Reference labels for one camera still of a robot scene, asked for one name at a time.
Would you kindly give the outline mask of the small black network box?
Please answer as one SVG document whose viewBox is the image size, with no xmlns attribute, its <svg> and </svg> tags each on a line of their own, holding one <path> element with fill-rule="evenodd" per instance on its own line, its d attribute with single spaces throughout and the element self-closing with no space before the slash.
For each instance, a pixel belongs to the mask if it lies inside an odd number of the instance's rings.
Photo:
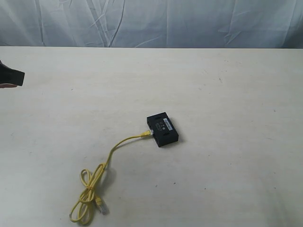
<svg viewBox="0 0 303 227">
<path fill-rule="evenodd" d="M 159 148 L 178 141 L 179 135 L 166 112 L 147 117 L 147 125 Z"/>
</svg>

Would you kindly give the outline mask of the white backdrop cloth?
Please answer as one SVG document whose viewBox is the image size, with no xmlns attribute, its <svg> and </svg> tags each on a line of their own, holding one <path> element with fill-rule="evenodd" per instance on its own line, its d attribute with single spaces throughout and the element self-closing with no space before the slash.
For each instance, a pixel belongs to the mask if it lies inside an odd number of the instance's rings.
<svg viewBox="0 0 303 227">
<path fill-rule="evenodd" d="M 3 0 L 2 46 L 302 48 L 300 0 Z"/>
</svg>

